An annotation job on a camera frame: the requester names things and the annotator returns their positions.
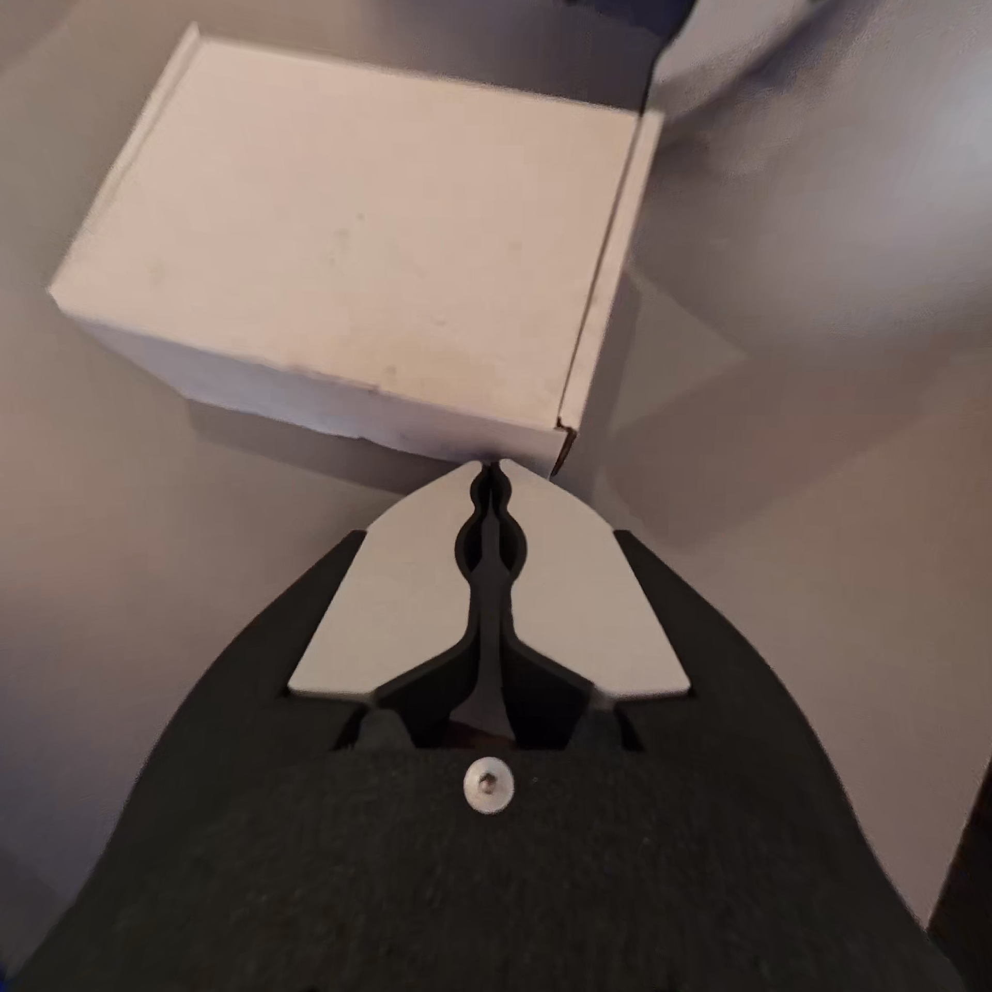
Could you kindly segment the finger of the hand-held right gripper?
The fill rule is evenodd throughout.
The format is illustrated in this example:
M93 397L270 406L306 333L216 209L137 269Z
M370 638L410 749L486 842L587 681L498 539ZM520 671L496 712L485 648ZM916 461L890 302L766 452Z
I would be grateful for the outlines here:
M811 19L817 1L699 1L655 62L651 109L683 118L725 91Z

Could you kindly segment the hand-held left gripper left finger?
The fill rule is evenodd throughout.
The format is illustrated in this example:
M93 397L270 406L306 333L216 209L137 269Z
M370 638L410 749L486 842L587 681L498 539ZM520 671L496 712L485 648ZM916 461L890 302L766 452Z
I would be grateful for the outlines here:
M430 742L478 678L469 552L487 497L488 470L469 461L367 527L289 691L393 711L415 742Z

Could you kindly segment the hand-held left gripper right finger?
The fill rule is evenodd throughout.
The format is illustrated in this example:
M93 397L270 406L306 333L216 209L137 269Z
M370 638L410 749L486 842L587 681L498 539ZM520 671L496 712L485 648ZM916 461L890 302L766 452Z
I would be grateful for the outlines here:
M502 694L520 747L564 748L589 712L688 695L688 674L600 514L507 458L493 466L493 511L507 573Z

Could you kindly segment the white cardboard box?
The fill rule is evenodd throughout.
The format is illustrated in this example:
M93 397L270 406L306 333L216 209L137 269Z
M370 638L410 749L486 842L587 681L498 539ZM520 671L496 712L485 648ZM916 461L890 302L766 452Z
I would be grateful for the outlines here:
M549 478L663 121L192 23L48 291L192 402Z

